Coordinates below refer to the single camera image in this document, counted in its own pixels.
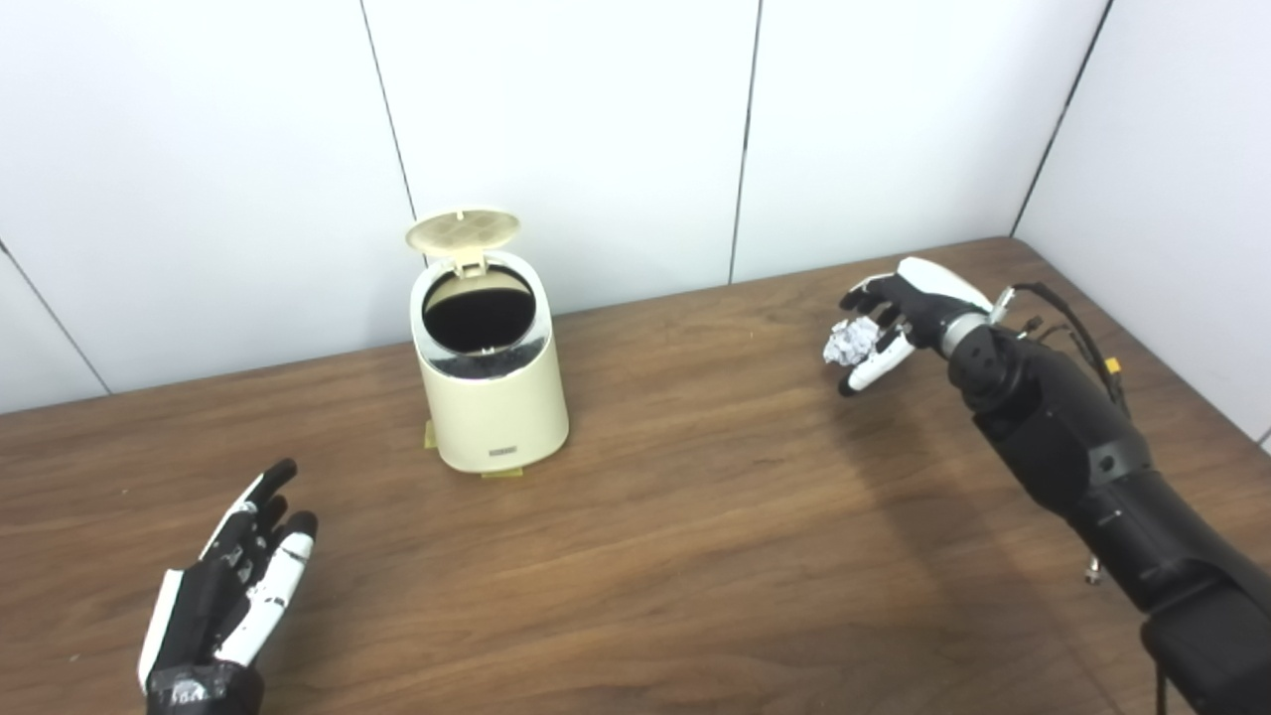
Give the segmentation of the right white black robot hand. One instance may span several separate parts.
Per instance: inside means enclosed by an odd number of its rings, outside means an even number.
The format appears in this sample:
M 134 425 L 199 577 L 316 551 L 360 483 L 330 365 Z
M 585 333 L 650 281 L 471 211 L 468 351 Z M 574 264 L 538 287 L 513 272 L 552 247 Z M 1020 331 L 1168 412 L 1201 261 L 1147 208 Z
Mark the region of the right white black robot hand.
M 891 273 L 862 279 L 839 302 L 868 317 L 878 337 L 838 384 L 841 395 L 863 392 L 916 351 L 949 357 L 974 329 L 989 325 L 990 300 L 958 273 L 924 258 L 907 257 Z

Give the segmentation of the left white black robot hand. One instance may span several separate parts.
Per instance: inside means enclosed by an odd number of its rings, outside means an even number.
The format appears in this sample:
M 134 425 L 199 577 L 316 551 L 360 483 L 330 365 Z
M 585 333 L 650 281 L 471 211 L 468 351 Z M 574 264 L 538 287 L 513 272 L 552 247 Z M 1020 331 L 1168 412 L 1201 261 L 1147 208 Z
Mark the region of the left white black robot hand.
M 228 507 L 200 558 L 164 573 L 139 655 L 149 714 L 259 714 L 261 655 L 302 579 L 318 533 L 281 491 L 294 458 L 259 474 Z

